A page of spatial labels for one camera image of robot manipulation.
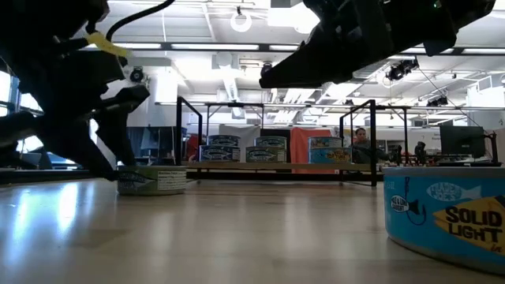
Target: computer monitor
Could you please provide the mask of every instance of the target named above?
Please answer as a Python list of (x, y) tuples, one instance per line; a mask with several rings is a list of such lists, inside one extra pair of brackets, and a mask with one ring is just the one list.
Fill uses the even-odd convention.
[(440, 126), (442, 154), (472, 155), (480, 158), (485, 155), (484, 129), (480, 126)]

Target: yellow label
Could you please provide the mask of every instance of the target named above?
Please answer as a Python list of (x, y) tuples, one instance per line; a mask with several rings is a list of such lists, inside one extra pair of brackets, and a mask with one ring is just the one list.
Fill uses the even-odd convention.
[(130, 50), (116, 47), (114, 44), (108, 41), (101, 32), (93, 32), (91, 35), (87, 35), (86, 39), (89, 43), (94, 43), (98, 49), (110, 54), (121, 57), (128, 57), (132, 53)]
[(505, 256), (505, 196), (464, 202), (433, 215), (435, 224), (449, 234)]

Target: wooden floor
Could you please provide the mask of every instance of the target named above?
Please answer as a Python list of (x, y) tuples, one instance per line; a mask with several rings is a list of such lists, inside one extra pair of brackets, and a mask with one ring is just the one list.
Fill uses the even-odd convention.
[(0, 189), (0, 283), (505, 283), (399, 247), (382, 189), (193, 183), (117, 196), (106, 181)]

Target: shelf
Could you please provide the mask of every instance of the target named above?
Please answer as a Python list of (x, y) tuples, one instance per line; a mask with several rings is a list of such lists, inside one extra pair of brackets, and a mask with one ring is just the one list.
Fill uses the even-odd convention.
[(188, 163), (189, 169), (227, 169), (227, 170), (363, 170), (370, 171), (367, 164), (306, 164), (306, 163)]

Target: person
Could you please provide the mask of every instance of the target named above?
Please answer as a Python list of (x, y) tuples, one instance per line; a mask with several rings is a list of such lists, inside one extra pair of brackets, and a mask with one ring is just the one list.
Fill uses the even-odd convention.
[[(353, 143), (353, 161), (355, 163), (370, 163), (370, 140), (366, 136), (364, 128), (358, 128), (354, 132), (356, 134), (356, 141)], [(382, 160), (390, 160), (390, 155), (379, 148), (376, 148), (376, 157)]]

